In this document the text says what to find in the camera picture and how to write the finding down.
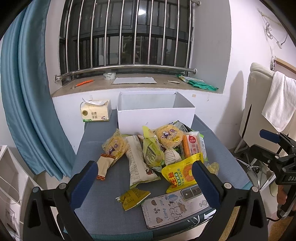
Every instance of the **window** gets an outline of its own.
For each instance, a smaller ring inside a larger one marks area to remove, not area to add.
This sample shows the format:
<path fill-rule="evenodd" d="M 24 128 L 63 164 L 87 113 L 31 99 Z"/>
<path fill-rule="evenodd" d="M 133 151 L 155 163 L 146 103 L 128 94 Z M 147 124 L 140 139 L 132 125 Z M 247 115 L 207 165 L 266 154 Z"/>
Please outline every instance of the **window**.
<path fill-rule="evenodd" d="M 152 21 L 151 4 L 153 4 Z M 110 65 L 141 64 L 146 68 L 140 68 L 138 72 L 153 70 L 160 73 L 171 71 L 161 66 L 188 68 L 191 47 L 189 40 L 192 35 L 191 16 L 192 2 L 189 0 L 66 0 L 60 29 L 61 75 L 91 68 L 95 69 L 87 73 L 84 71 L 77 73 L 80 76 L 95 75 L 104 72 L 98 67 Z M 178 46 L 175 57 L 177 35 Z M 159 65 L 160 68 L 155 66 L 147 68 L 151 65 Z M 131 72 L 135 66 L 126 67 L 128 68 L 118 68 L 116 72 Z M 66 83 L 69 79 L 64 78 L 62 81 Z"/>

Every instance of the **blue curtain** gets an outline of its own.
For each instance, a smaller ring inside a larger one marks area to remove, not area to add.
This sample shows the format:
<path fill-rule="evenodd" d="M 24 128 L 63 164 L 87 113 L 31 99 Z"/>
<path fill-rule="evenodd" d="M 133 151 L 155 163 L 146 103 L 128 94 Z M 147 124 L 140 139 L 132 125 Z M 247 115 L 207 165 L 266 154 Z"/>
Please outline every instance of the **blue curtain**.
<path fill-rule="evenodd" d="M 34 0 L 5 33 L 1 93 L 9 130 L 24 161 L 34 174 L 46 170 L 61 180 L 71 175 L 75 153 L 49 93 L 45 64 L 49 4 L 50 0 Z"/>

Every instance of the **orange tool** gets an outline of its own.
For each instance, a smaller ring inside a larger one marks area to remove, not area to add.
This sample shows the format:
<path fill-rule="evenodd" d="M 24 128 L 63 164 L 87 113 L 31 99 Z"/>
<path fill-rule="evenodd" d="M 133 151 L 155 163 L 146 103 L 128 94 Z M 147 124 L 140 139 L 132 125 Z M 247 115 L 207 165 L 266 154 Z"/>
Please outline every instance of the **orange tool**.
<path fill-rule="evenodd" d="M 87 83 L 90 83 L 90 82 L 93 82 L 93 81 L 94 80 L 87 80 L 87 81 L 81 82 L 81 83 L 79 83 L 77 85 L 72 86 L 71 89 L 74 89 L 74 88 L 76 88 L 78 86 L 81 86 L 81 85 L 84 85 L 84 84 L 87 84 Z"/>

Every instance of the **tissue pack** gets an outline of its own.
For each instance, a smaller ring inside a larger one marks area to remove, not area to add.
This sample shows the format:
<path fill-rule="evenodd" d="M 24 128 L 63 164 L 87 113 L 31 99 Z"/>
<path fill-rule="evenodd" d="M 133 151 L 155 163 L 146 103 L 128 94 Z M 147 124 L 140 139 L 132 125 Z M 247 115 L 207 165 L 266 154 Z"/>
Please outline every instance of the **tissue pack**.
<path fill-rule="evenodd" d="M 80 105 L 83 122 L 109 121 L 112 108 L 110 100 L 85 101 Z"/>

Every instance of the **white towel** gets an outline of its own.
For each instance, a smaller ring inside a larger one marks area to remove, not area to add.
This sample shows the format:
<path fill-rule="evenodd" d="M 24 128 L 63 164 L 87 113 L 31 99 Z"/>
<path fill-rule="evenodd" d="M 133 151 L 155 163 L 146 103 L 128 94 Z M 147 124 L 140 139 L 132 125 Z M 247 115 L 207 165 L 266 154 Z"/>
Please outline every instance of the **white towel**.
<path fill-rule="evenodd" d="M 275 72 L 262 115 L 278 131 L 283 131 L 296 109 L 296 80 Z"/>

